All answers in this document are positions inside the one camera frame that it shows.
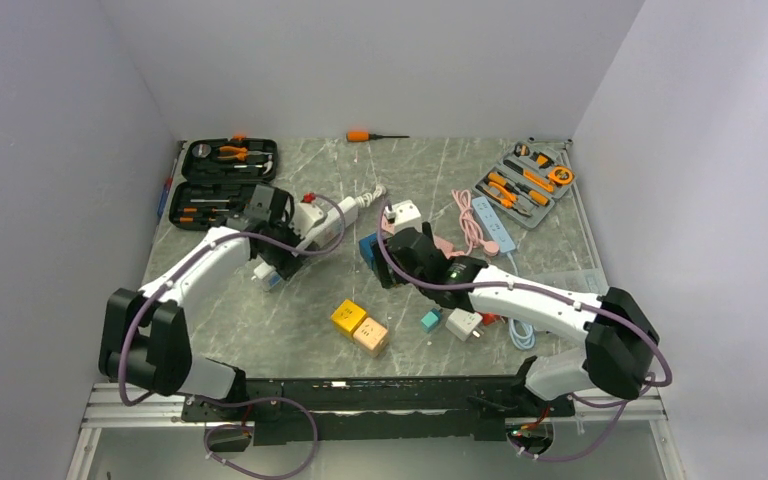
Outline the white power strip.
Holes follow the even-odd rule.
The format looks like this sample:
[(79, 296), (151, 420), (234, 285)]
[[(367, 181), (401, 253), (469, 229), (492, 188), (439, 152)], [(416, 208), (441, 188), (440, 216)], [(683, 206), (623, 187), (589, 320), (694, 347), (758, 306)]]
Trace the white power strip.
[[(337, 206), (343, 212), (343, 218), (340, 218), (338, 211), (331, 206), (327, 211), (321, 209), (327, 214), (327, 219), (318, 227), (314, 228), (306, 238), (301, 239), (297, 246), (302, 250), (320, 250), (332, 243), (341, 231), (351, 227), (357, 220), (362, 209), (366, 209), (372, 203), (381, 198), (387, 189), (382, 184), (376, 184), (374, 189), (360, 196), (347, 196), (343, 198)], [(263, 290), (269, 291), (282, 280), (274, 267), (269, 266), (265, 261), (261, 261), (253, 270), (252, 279), (258, 283)]]

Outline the pink power strip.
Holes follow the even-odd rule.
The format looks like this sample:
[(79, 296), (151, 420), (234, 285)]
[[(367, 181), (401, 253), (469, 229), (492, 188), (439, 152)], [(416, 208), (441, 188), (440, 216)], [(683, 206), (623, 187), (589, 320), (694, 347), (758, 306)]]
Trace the pink power strip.
[[(387, 220), (381, 221), (381, 229), (388, 235), (395, 235), (396, 233), (409, 228), (413, 228), (418, 232), (422, 232), (422, 222), (397, 224), (397, 223), (389, 223)], [(433, 236), (433, 240), (434, 240), (435, 247), (441, 250), (447, 258), (463, 255), (462, 251), (458, 251), (455, 249), (455, 246), (452, 242), (449, 242), (448, 240), (437, 235)]]

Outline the blue cube adapter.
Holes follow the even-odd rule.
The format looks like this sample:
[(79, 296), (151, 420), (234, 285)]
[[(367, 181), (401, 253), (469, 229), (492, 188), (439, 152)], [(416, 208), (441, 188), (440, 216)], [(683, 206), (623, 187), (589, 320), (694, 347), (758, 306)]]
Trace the blue cube adapter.
[(358, 250), (361, 258), (367, 265), (367, 267), (375, 270), (375, 254), (373, 252), (374, 247), (377, 245), (377, 234), (371, 233), (357, 242)]

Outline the teal cube adapter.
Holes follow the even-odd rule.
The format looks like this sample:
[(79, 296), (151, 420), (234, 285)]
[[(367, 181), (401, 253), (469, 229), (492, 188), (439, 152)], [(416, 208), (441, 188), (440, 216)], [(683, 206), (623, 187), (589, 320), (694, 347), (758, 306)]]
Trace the teal cube adapter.
[(421, 319), (420, 326), (425, 333), (433, 331), (441, 320), (442, 314), (438, 309), (429, 310)]

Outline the light blue power strip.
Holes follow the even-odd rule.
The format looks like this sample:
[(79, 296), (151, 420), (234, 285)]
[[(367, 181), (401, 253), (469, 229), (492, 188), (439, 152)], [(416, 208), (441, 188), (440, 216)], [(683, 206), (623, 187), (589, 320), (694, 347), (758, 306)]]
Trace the light blue power strip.
[(511, 235), (496, 214), (491, 202), (484, 196), (476, 196), (471, 200), (474, 215), (477, 217), (485, 232), (498, 247), (502, 255), (513, 253), (517, 246)]

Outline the yellow cube adapter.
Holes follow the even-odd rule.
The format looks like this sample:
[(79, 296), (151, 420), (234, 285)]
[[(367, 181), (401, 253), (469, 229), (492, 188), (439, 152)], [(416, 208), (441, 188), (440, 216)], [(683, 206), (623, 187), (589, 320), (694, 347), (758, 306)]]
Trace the yellow cube adapter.
[(336, 330), (348, 339), (368, 317), (367, 311), (350, 299), (344, 300), (330, 315)]

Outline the white cube adapter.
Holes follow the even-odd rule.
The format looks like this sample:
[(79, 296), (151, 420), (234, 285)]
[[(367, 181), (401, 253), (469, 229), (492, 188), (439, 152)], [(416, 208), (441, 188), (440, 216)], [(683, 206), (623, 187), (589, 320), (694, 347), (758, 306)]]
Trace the white cube adapter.
[(462, 309), (452, 310), (445, 320), (445, 327), (459, 340), (466, 342), (470, 338), (480, 338), (482, 316), (479, 313)]

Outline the beige cube adapter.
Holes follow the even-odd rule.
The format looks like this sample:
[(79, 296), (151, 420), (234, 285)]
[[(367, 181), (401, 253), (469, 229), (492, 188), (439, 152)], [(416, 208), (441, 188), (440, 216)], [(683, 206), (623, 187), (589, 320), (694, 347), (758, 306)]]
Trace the beige cube adapter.
[(352, 339), (367, 354), (376, 358), (389, 342), (389, 330), (369, 317), (354, 331)]

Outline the black tool case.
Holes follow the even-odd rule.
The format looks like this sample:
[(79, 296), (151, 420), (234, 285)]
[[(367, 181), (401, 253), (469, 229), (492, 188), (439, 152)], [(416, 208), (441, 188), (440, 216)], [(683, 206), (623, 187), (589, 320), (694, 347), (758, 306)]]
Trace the black tool case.
[(205, 231), (245, 205), (258, 184), (274, 180), (279, 164), (276, 141), (244, 135), (185, 142), (181, 154), (183, 181), (167, 201), (168, 219), (189, 231)]

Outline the grey tool case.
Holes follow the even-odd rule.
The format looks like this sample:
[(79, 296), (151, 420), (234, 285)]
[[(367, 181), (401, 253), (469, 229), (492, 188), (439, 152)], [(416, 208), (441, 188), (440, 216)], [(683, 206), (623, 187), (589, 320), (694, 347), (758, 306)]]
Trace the grey tool case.
[(570, 166), (571, 146), (569, 140), (517, 141), (472, 191), (523, 228), (533, 230), (572, 193), (577, 174)]

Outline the red cube adapter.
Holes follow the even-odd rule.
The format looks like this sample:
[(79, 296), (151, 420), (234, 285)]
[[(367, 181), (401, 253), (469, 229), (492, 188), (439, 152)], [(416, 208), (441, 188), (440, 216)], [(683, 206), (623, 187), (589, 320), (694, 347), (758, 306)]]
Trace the red cube adapter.
[(484, 326), (492, 325), (493, 323), (495, 323), (495, 322), (497, 322), (499, 320), (500, 320), (500, 316), (499, 315), (489, 314), (489, 313), (482, 313), (481, 314), (481, 323)]

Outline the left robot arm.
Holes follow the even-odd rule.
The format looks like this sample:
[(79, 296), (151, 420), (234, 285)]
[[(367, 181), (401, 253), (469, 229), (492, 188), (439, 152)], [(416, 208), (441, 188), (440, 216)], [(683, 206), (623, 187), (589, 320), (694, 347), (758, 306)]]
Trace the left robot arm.
[[(99, 370), (117, 382), (124, 405), (152, 394), (190, 395), (208, 398), (208, 407), (224, 420), (245, 411), (245, 372), (195, 355), (186, 313), (251, 260), (293, 274), (301, 262), (301, 238), (291, 226), (295, 206), (289, 192), (258, 185), (170, 270), (138, 290), (120, 288), (109, 297)], [(130, 385), (144, 396), (130, 397)]]

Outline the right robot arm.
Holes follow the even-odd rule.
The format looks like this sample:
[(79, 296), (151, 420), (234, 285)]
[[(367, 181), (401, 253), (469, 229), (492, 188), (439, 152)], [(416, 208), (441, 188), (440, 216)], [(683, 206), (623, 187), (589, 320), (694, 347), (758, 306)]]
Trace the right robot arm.
[(633, 296), (611, 287), (602, 295), (549, 287), (470, 256), (448, 258), (429, 230), (404, 229), (372, 248), (381, 285), (413, 285), (449, 310), (521, 320), (574, 343), (572, 350), (524, 363), (524, 379), (511, 388), (517, 411), (534, 415), (550, 400), (598, 388), (625, 401), (653, 385), (661, 360), (659, 335)]

